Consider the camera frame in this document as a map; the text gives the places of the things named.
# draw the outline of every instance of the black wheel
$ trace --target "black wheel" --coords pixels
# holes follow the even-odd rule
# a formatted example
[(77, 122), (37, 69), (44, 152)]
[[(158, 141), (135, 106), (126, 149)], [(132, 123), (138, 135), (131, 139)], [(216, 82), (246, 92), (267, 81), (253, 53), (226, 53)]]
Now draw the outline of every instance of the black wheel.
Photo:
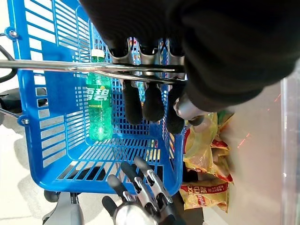
[(44, 197), (50, 203), (56, 203), (60, 196), (60, 192), (44, 190)]

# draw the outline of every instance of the metal handle bar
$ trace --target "metal handle bar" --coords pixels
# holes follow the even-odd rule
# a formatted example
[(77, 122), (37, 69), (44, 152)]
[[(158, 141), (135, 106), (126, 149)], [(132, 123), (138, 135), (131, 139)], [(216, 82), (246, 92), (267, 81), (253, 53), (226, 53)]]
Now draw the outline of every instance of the metal handle bar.
[(125, 64), (110, 64), (110, 63), (75, 63), (75, 62), (60, 62), (60, 61), (34, 61), (34, 60), (0, 60), (0, 68), (18, 68), (25, 70), (46, 70), (59, 72), (90, 72), (94, 71), (97, 74), (104, 76), (135, 80), (142, 82), (157, 82), (165, 84), (184, 83), (182, 79), (160, 78), (144, 75), (129, 75), (121, 74), (120, 72), (127, 71), (151, 71), (151, 72), (168, 72), (182, 73), (183, 66), (161, 66), (161, 65), (125, 65)]

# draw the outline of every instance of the black robotic finger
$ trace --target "black robotic finger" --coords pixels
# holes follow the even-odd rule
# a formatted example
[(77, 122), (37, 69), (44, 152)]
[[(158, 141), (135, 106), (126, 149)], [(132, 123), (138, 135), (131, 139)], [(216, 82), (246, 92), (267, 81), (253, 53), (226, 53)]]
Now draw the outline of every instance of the black robotic finger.
[(184, 86), (174, 85), (168, 94), (168, 109), (166, 115), (167, 129), (171, 134), (180, 134), (184, 127), (184, 119), (179, 117), (174, 110), (174, 103), (183, 92)]
[(173, 203), (172, 197), (169, 192), (165, 189), (162, 181), (152, 170), (152, 168), (143, 160), (141, 157), (135, 157), (136, 166), (142, 171), (144, 176), (149, 183), (151, 190), (155, 196), (155, 199), (158, 203), (159, 208)]
[(143, 180), (138, 176), (133, 167), (127, 163), (121, 163), (122, 171), (128, 176), (129, 180), (133, 183), (137, 197), (141, 202), (141, 205), (151, 214), (158, 214), (158, 205), (153, 196), (147, 190)]
[[(139, 39), (139, 51), (142, 64), (160, 65), (158, 40), (151, 38)], [(160, 76), (160, 73), (155, 72), (143, 72), (142, 74), (147, 76)], [(160, 88), (153, 82), (147, 83), (145, 86), (145, 101), (142, 108), (142, 115), (146, 120), (159, 121), (165, 114)]]
[[(133, 64), (130, 44), (124, 39), (121, 42), (106, 41), (113, 63)], [(143, 119), (139, 91), (134, 81), (120, 80), (123, 91), (125, 117), (132, 125), (140, 124)]]
[(159, 121), (164, 117), (165, 107), (161, 98), (161, 91), (156, 83), (150, 82), (145, 91), (145, 101), (142, 114), (146, 120)]
[(104, 196), (102, 199), (102, 204), (104, 208), (108, 211), (109, 215), (113, 217), (114, 212), (117, 209), (116, 203), (114, 203), (113, 199), (109, 196)]
[(201, 115), (201, 116), (195, 117), (193, 120), (189, 120), (188, 122), (193, 126), (198, 126), (203, 122), (203, 120), (204, 120), (204, 116)]
[(134, 197), (127, 191), (122, 182), (113, 174), (107, 178), (108, 185), (114, 189), (117, 195), (122, 199), (123, 202), (133, 202)]
[(123, 99), (125, 117), (132, 125), (140, 124), (143, 119), (139, 89), (133, 86), (133, 81), (123, 81)]

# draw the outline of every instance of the robotic hand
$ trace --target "robotic hand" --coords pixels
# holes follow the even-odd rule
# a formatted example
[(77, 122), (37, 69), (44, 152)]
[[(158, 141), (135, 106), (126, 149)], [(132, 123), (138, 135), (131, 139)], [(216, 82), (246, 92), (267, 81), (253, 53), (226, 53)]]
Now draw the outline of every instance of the robotic hand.
[[(183, 119), (198, 126), (206, 112), (255, 98), (264, 87), (288, 76), (300, 57), (295, 38), (300, 35), (295, 29), (299, 1), (276, 6), (268, 0), (80, 2), (107, 45), (128, 37), (147, 43), (144, 46), (150, 46), (149, 40), (170, 40), (169, 63), (184, 65), (187, 74), (184, 90), (173, 87), (169, 93), (167, 127), (173, 134), (181, 131)], [(155, 51), (145, 56), (142, 64), (154, 59)], [(150, 90), (159, 95), (155, 86)], [(163, 114), (152, 102), (148, 106)]]
[(141, 157), (135, 157), (135, 164), (146, 177), (154, 197), (135, 172), (135, 169), (127, 162), (123, 162), (121, 169), (134, 185), (137, 195), (131, 195), (115, 175), (108, 177), (108, 184), (123, 201), (117, 207), (108, 196), (105, 196), (102, 200), (102, 204), (111, 215), (114, 224), (184, 225), (185, 222), (178, 215), (172, 197), (165, 189), (160, 178)]

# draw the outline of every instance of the chip bag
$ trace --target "chip bag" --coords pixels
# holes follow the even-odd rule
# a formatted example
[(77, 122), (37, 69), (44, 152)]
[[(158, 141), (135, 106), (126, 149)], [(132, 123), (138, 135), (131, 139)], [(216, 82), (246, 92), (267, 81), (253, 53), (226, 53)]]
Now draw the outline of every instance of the chip bag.
[(216, 113), (209, 113), (205, 115), (205, 117), (211, 120), (211, 124), (207, 129), (198, 133), (195, 131), (195, 128), (191, 126), (191, 128), (186, 131), (183, 161), (186, 163), (187, 168), (200, 168), (204, 172), (208, 172), (213, 166), (210, 144), (217, 134), (218, 121)]
[(211, 120), (207, 129), (196, 132), (194, 127), (191, 127), (186, 131), (183, 161), (187, 171), (209, 173), (224, 181), (233, 182), (225, 159), (229, 154), (229, 147), (217, 135), (217, 114), (210, 113), (206, 115), (206, 119)]
[(183, 183), (179, 190), (184, 210), (217, 205), (228, 212), (228, 182), (220, 179)]

